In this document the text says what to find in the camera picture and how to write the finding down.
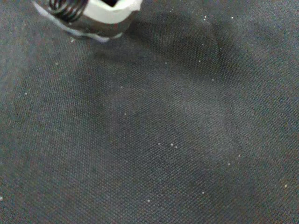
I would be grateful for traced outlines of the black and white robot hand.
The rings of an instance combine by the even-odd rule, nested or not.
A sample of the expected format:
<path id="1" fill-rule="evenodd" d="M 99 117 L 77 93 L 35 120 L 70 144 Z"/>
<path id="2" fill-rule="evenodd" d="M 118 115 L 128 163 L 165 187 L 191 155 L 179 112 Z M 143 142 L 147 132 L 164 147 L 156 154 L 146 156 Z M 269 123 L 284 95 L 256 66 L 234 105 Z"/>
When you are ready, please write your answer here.
<path id="1" fill-rule="evenodd" d="M 67 28 L 114 37 L 125 32 L 141 10 L 141 0 L 49 0 L 46 10 Z"/>

